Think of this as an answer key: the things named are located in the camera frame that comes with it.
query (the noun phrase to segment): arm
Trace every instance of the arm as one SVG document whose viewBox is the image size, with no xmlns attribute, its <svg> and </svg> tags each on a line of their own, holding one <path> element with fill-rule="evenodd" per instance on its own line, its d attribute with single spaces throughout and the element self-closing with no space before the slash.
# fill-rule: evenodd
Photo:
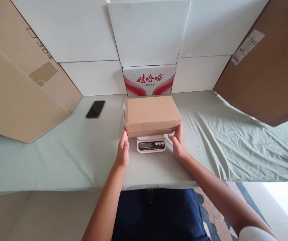
<svg viewBox="0 0 288 241">
<path fill-rule="evenodd" d="M 244 227 L 253 226 L 278 239 L 268 225 L 244 200 L 187 152 L 183 142 L 182 123 L 176 129 L 174 135 L 169 134 L 168 137 L 173 142 L 175 156 L 193 176 L 214 206 L 232 225 L 237 235 Z"/>
<path fill-rule="evenodd" d="M 118 144 L 115 164 L 109 173 L 82 241 L 111 240 L 124 173 L 129 164 L 128 149 L 128 136 L 124 129 Z"/>
</svg>

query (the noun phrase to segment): dark blue pants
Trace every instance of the dark blue pants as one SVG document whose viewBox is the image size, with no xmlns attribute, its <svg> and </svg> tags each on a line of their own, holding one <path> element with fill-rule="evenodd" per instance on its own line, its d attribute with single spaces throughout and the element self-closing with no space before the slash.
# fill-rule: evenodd
<svg viewBox="0 0 288 241">
<path fill-rule="evenodd" d="M 112 240 L 209 238 L 193 189 L 141 189 L 120 193 Z"/>
</svg>

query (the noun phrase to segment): brown cardboard sheet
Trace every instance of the brown cardboard sheet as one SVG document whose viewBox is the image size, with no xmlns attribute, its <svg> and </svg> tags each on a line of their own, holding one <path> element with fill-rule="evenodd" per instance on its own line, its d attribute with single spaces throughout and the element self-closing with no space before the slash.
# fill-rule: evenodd
<svg viewBox="0 0 288 241">
<path fill-rule="evenodd" d="M 82 98 L 10 0 L 0 0 L 0 134 L 30 143 Z"/>
<path fill-rule="evenodd" d="M 264 38 L 238 65 L 228 62 L 214 90 L 274 127 L 288 121 L 288 1 L 269 1 L 247 36 L 254 29 Z"/>
<path fill-rule="evenodd" d="M 181 120 L 172 96 L 126 100 L 124 125 L 130 138 L 173 133 Z"/>
<path fill-rule="evenodd" d="M 41 88 L 70 112 L 75 109 L 81 93 L 10 0 L 0 0 L 0 51 L 27 75 L 51 62 L 58 72 Z"/>
<path fill-rule="evenodd" d="M 0 134 L 30 143 L 68 115 L 0 52 Z"/>
</svg>

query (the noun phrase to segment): white sleeve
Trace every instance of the white sleeve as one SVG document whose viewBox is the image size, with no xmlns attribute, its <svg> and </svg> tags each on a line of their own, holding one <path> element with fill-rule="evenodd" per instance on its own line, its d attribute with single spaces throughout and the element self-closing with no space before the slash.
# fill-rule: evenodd
<svg viewBox="0 0 288 241">
<path fill-rule="evenodd" d="M 278 241 L 266 231 L 256 227 L 245 227 L 241 230 L 239 241 Z"/>
</svg>

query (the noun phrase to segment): black smartphone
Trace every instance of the black smartphone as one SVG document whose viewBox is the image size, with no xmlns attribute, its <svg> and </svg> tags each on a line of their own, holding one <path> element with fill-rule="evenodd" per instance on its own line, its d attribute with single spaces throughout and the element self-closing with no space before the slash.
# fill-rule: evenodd
<svg viewBox="0 0 288 241">
<path fill-rule="evenodd" d="M 96 100 L 93 105 L 91 106 L 88 114 L 86 115 L 86 118 L 98 118 L 101 110 L 104 107 L 106 101 L 104 100 Z"/>
</svg>

